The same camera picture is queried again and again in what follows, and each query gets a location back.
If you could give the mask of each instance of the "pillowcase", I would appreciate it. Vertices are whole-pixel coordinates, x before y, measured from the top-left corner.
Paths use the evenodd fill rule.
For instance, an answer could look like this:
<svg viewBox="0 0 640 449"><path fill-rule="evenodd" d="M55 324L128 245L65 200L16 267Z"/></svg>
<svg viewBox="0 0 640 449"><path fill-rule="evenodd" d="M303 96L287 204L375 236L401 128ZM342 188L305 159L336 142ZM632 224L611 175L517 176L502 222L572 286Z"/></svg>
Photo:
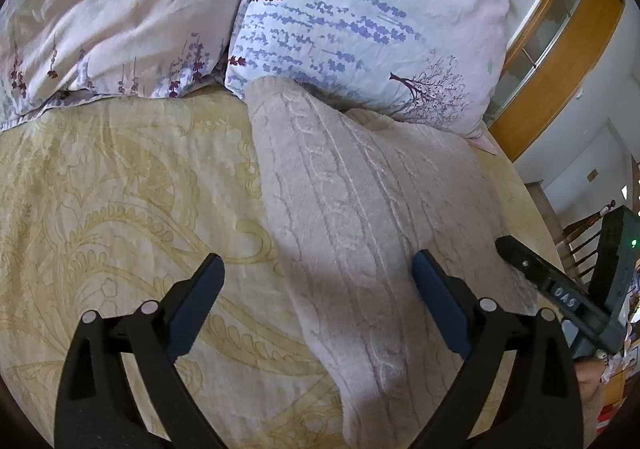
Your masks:
<svg viewBox="0 0 640 449"><path fill-rule="evenodd" d="M362 107L482 138L500 75L509 0L251 0L225 86L242 98L277 74Z"/></svg>
<svg viewBox="0 0 640 449"><path fill-rule="evenodd" d="M255 80L245 102L282 273L306 343L340 390L345 440L406 447L462 365L418 295L414 254L428 249L508 311L534 308L535 289L495 250L506 231L492 184L460 137L341 114L285 77ZM494 416L509 369L488 402Z"/></svg>
<svg viewBox="0 0 640 449"><path fill-rule="evenodd" d="M240 1L6 0L0 129L65 105L76 90L85 91L69 104L174 97L210 83Z"/></svg>

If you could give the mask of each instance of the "bed sheet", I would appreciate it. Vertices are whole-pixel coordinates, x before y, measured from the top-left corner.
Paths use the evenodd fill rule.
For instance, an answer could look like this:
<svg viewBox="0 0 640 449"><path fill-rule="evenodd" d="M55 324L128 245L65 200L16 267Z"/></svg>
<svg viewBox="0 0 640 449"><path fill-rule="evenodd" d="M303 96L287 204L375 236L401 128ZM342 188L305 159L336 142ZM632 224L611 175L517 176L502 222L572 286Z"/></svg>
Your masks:
<svg viewBox="0 0 640 449"><path fill-rule="evenodd" d="M476 155L509 231L556 264L511 163ZM230 448L346 447L337 387L306 346L279 273L237 98L210 87L185 100L49 111L0 134L0 177L0 374L49 441L81 313L130 313L216 252L225 287L177 362L196 403ZM126 365L147 427L163 435L131 357ZM475 433L490 426L505 386L495 383Z"/></svg>

